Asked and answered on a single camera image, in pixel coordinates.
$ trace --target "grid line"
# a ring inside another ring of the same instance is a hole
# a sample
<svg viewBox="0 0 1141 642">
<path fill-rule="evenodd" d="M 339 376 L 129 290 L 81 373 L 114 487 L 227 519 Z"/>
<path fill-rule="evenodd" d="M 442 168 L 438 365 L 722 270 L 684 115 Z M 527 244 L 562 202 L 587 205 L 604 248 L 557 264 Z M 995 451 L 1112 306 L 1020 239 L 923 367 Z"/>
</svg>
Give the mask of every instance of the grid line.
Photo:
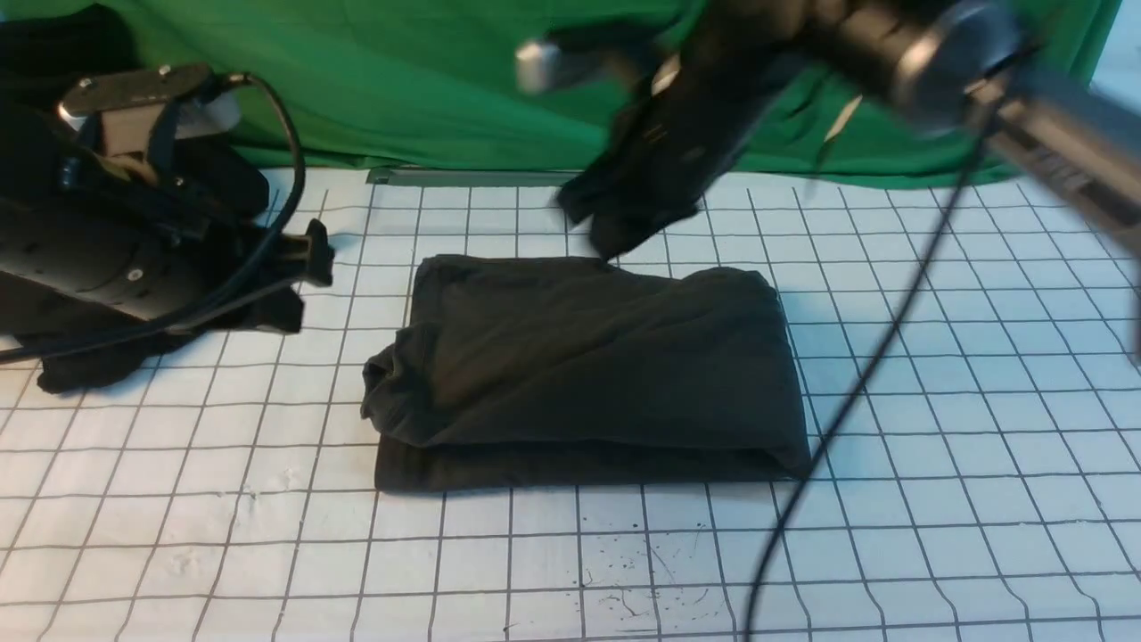
<svg viewBox="0 0 1141 642">
<path fill-rule="evenodd" d="M 586 236 L 541 218 L 556 216 L 550 189 L 338 176 L 304 208 L 339 253 L 332 287 L 300 287 L 300 336 L 224 333 L 66 398 L 35 389 L 33 363 L 0 369 L 0 637 L 64 635 L 104 608 L 123 618 L 108 636 L 162 639 L 177 619 L 203 641 L 1141 636 L 1141 375 L 1125 367 L 1139 278 L 1066 208 L 1017 181 L 969 193 L 915 318 L 784 534 L 762 619 L 746 623 L 746 567 L 786 482 L 372 491 L 359 369 L 408 323 L 419 261 L 573 255 Z M 939 196 L 806 187 L 715 186 L 698 218 L 616 262 L 772 283 L 817 448 Z M 128 469 L 148 472 L 116 481 Z M 108 538 L 100 515 L 131 523 Z M 201 566 L 168 564 L 183 550 Z M 316 551 L 329 559 L 311 563 Z M 548 551 L 560 553 L 536 556 Z"/>
</svg>

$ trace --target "wire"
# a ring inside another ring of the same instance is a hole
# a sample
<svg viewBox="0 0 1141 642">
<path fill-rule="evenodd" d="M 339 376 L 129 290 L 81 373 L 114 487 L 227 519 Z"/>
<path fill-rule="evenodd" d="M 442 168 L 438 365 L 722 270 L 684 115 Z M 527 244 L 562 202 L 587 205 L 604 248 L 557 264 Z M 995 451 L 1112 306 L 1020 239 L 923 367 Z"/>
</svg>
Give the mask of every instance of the wire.
<svg viewBox="0 0 1141 642">
<path fill-rule="evenodd" d="M 275 91 L 269 83 L 252 73 L 232 74 L 226 80 L 227 83 L 233 87 L 257 87 L 266 95 L 274 113 L 277 115 L 277 120 L 285 130 L 285 140 L 289 145 L 290 156 L 293 162 L 293 187 L 290 189 L 289 196 L 282 205 L 281 213 L 278 213 L 277 218 L 275 218 L 274 221 L 267 227 L 265 236 L 262 236 L 261 241 L 254 246 L 253 251 L 250 252 L 245 262 L 242 263 L 242 266 L 234 271 L 229 278 L 227 278 L 212 292 L 202 296 L 196 302 L 189 303 L 180 309 L 163 314 L 162 316 L 151 320 L 145 320 L 145 323 L 136 326 L 91 333 L 74 340 L 62 340 L 52 343 L 6 350 L 0 352 L 0 365 L 14 364 L 16 361 L 25 361 L 30 359 L 64 357 L 67 355 L 87 352 L 90 350 L 146 339 L 164 333 L 171 327 L 193 327 L 202 316 L 209 314 L 219 304 L 226 302 L 227 299 L 232 298 L 237 292 L 238 287 L 244 285 L 245 282 L 253 276 L 258 268 L 261 267 L 266 258 L 269 257 L 269 252 L 274 250 L 277 237 L 281 235 L 282 230 L 285 229 L 285 225 L 289 224 L 290 219 L 293 217 L 293 212 L 297 210 L 298 203 L 301 201 L 301 193 L 305 190 L 305 156 L 301 153 L 301 143 L 298 138 L 297 128 L 293 125 L 293 120 L 290 117 L 289 112 L 285 111 L 285 105 L 282 101 L 281 96 L 278 96 L 277 91 Z"/>
<path fill-rule="evenodd" d="M 1015 55 L 1014 59 L 1018 60 L 1023 55 L 1025 52 Z M 923 252 L 920 266 L 912 277 L 911 286 L 907 290 L 907 294 L 904 296 L 903 303 L 899 306 L 895 318 L 891 320 L 891 326 L 888 328 L 888 332 L 884 333 L 883 339 L 880 340 L 880 344 L 875 349 L 875 353 L 864 368 L 863 374 L 860 374 L 859 379 L 856 381 L 856 385 L 853 385 L 844 397 L 844 403 L 836 413 L 836 416 L 832 420 L 828 429 L 824 431 L 824 434 L 820 438 L 820 446 L 816 449 L 816 453 L 812 454 L 812 458 L 809 462 L 808 474 L 796 482 L 796 487 L 793 489 L 792 496 L 788 498 L 788 502 L 785 503 L 784 509 L 777 518 L 776 527 L 774 527 L 772 534 L 769 536 L 769 539 L 764 545 L 764 552 L 761 554 L 761 560 L 756 567 L 756 572 L 753 576 L 753 582 L 748 587 L 748 608 L 745 610 L 745 633 L 742 642 L 751 642 L 752 640 L 752 624 L 753 619 L 756 617 L 758 610 L 760 609 L 761 587 L 764 582 L 764 575 L 769 569 L 769 564 L 772 563 L 772 558 L 776 554 L 777 546 L 784 539 L 790 520 L 792 520 L 793 514 L 796 512 L 796 507 L 800 505 L 800 502 L 804 496 L 804 490 L 808 488 L 808 480 L 811 479 L 812 473 L 815 473 L 820 466 L 820 462 L 823 462 L 824 457 L 827 455 L 828 446 L 840 433 L 840 429 L 843 426 L 848 415 L 851 414 L 856 404 L 859 401 L 861 392 L 867 388 L 868 382 L 872 381 L 872 377 L 875 375 L 875 372 L 883 361 L 883 358 L 888 355 L 888 351 L 891 349 L 891 344 L 896 341 L 896 338 L 899 336 L 899 331 L 907 319 L 912 307 L 915 304 L 916 298 L 919 298 L 923 278 L 926 277 L 928 269 L 931 267 L 931 262 L 934 260 L 939 245 L 946 235 L 947 227 L 950 224 L 950 214 L 958 205 L 958 200 L 962 196 L 963 190 L 966 189 L 970 184 L 971 176 L 982 163 L 982 157 L 986 154 L 988 135 L 997 121 L 998 111 L 1004 104 L 1005 100 L 996 100 L 987 114 L 985 120 L 986 124 L 976 138 L 970 155 L 963 163 L 963 168 L 955 181 L 955 187 L 950 193 L 950 197 L 939 212 L 939 225 L 936 227 L 934 235 Z"/>
</svg>

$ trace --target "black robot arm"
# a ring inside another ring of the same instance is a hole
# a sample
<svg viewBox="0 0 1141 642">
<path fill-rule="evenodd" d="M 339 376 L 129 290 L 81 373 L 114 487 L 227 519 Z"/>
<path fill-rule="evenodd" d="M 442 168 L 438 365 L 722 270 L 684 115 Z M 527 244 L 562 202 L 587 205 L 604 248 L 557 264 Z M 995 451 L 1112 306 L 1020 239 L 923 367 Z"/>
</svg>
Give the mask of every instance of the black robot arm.
<svg viewBox="0 0 1141 642">
<path fill-rule="evenodd" d="M 532 94 L 604 70 L 630 90 L 606 149 L 558 194 L 572 221 L 591 219 L 604 258 L 695 213 L 810 60 L 920 136 L 978 131 L 1005 100 L 989 148 L 1141 255 L 1141 117 L 1045 68 L 1011 82 L 1027 33 L 1004 2 L 709 0 L 677 51 L 628 22 L 559 29 L 516 60 Z"/>
</svg>

